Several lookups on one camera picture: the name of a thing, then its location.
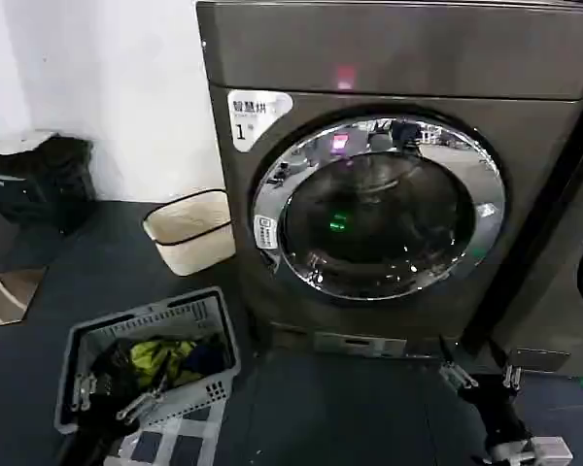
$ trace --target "washing machine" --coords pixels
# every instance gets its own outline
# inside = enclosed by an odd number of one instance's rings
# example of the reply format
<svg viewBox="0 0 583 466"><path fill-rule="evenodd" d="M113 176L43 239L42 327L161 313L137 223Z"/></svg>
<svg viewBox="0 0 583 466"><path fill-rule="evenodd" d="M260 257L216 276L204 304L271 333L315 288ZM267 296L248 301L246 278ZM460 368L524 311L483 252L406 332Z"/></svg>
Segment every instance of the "washing machine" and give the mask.
<svg viewBox="0 0 583 466"><path fill-rule="evenodd" d="M458 339L583 108L583 5L197 14L257 327L368 356Z"/></svg>
<svg viewBox="0 0 583 466"><path fill-rule="evenodd" d="M546 222L552 232L493 338L525 369L583 376L583 167L570 184L566 191L572 192L558 203L559 221Z"/></svg>

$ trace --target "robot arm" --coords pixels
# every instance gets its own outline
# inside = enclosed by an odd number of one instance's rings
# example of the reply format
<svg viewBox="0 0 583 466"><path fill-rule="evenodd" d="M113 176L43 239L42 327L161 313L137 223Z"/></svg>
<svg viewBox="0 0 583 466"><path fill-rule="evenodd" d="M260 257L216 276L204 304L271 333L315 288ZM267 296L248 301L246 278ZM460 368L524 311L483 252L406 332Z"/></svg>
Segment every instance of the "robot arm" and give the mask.
<svg viewBox="0 0 583 466"><path fill-rule="evenodd" d="M561 437L533 437L514 411L520 390L522 369L512 366L507 354L489 342L499 374L470 376L454 360L440 338L444 361L439 373L464 401L473 405L486 427L486 451L490 460L473 458L479 465L496 466L567 466L572 454Z"/></svg>

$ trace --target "laundry basket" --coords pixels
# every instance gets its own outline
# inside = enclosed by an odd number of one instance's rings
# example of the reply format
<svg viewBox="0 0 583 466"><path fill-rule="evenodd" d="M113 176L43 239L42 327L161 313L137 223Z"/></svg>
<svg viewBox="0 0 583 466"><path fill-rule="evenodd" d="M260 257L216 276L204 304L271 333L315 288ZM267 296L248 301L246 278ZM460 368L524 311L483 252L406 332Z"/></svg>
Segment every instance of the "laundry basket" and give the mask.
<svg viewBox="0 0 583 466"><path fill-rule="evenodd" d="M229 396L233 378L240 372L240 354L223 293L217 287L165 299L157 303L80 323L71 329L64 355L54 425L68 434L78 429L80 382L93 361L118 338L148 340L154 337L199 340L218 335L223 342L225 369L197 382L164 392L156 409L140 419L141 426L164 422L199 410Z"/></svg>
<svg viewBox="0 0 583 466"><path fill-rule="evenodd" d="M206 269L235 253L222 189L208 189L151 211L143 227L164 262L180 276Z"/></svg>

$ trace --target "green light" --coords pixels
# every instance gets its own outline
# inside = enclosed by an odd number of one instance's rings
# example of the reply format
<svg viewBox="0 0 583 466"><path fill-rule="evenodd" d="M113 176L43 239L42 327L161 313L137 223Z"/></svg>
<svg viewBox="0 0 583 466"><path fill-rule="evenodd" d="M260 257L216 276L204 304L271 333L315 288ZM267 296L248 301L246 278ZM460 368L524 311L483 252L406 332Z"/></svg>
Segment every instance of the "green light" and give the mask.
<svg viewBox="0 0 583 466"><path fill-rule="evenodd" d="M475 248L471 251L471 255L476 259L483 259L486 256L486 251L481 248Z"/></svg>
<svg viewBox="0 0 583 466"><path fill-rule="evenodd" d="M332 221L329 225L332 231L343 231L346 229L346 225L342 225L341 223L335 223L334 221Z"/></svg>

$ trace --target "yellow cloth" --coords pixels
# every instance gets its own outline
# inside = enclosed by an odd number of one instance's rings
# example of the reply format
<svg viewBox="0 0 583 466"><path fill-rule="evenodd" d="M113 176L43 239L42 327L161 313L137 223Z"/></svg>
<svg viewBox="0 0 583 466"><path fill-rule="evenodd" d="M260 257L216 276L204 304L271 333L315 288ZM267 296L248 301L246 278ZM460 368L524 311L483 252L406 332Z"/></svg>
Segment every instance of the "yellow cloth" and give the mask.
<svg viewBox="0 0 583 466"><path fill-rule="evenodd" d="M191 371L180 371L180 365L192 350L196 343L189 341L150 340L137 343L130 350L132 364L138 374L138 385L141 388L150 388L154 375L159 370L166 354L170 351L166 374L173 386L194 382L202 378L200 374Z"/></svg>

